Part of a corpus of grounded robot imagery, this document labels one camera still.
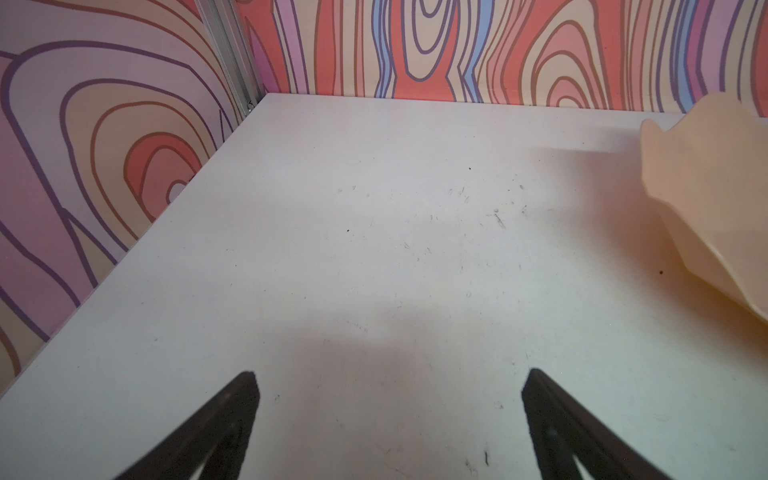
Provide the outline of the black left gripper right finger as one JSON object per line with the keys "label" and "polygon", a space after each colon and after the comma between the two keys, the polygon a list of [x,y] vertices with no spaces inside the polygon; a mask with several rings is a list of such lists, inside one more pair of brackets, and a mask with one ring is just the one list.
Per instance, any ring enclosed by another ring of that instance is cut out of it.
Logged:
{"label": "black left gripper right finger", "polygon": [[543,479],[666,479],[543,370],[529,371],[522,400]]}

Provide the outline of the peach plastic fruit bowl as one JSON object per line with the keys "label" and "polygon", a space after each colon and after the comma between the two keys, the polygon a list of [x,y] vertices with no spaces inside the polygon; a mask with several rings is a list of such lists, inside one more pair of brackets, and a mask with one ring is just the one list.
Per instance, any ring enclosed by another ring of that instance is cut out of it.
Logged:
{"label": "peach plastic fruit bowl", "polygon": [[686,268],[767,317],[767,125],[726,94],[640,128],[641,181]]}

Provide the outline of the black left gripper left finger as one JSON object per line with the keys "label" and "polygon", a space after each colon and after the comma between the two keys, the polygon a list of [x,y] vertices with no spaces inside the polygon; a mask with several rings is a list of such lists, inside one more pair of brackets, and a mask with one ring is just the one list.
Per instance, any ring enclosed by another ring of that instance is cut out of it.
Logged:
{"label": "black left gripper left finger", "polygon": [[255,374],[243,371],[120,479],[237,479],[260,402]]}

